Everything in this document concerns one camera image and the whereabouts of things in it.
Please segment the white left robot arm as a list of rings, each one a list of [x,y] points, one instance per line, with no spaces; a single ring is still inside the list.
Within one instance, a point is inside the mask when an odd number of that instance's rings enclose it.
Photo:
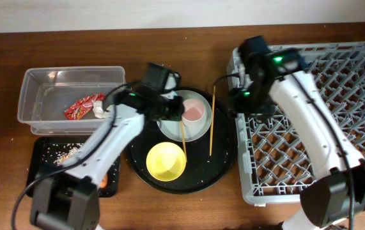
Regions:
[[[141,80],[110,91],[103,108],[109,117],[80,149],[55,171],[39,172],[33,190],[30,223],[40,229],[101,229],[100,184],[121,152],[148,121],[179,121],[183,99],[173,91],[180,74],[149,63]]]

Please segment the red strawberry cake wrapper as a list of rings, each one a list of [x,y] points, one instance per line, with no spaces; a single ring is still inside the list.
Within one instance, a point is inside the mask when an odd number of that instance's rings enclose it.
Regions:
[[[66,109],[63,114],[68,120],[79,120],[92,110],[93,102],[101,102],[104,98],[105,95],[102,93],[85,96]]]

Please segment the yellow bowl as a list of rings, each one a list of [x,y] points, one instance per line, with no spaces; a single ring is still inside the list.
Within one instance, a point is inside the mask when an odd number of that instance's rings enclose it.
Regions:
[[[179,178],[187,165],[187,156],[181,147],[172,142],[161,142],[148,152],[146,167],[151,176],[159,181]]]

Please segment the white tissue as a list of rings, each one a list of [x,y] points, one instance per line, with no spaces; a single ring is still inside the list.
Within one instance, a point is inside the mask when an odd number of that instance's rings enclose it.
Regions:
[[[102,101],[94,100],[92,101],[92,104],[93,104],[92,110],[96,118],[104,119],[108,116],[108,113],[103,110]]]

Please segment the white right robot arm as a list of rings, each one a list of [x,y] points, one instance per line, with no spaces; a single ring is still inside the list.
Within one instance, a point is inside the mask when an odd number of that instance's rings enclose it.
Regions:
[[[301,209],[278,229],[325,229],[365,211],[365,159],[332,117],[300,53],[274,52],[264,37],[244,40],[233,56],[240,79],[229,91],[236,114],[271,116],[279,105],[300,137],[316,182],[300,194]]]

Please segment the orange carrot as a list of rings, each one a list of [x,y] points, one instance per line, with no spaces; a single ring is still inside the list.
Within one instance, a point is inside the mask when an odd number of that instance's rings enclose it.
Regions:
[[[100,183],[100,188],[105,188],[107,184],[108,184],[108,175],[106,174]]]

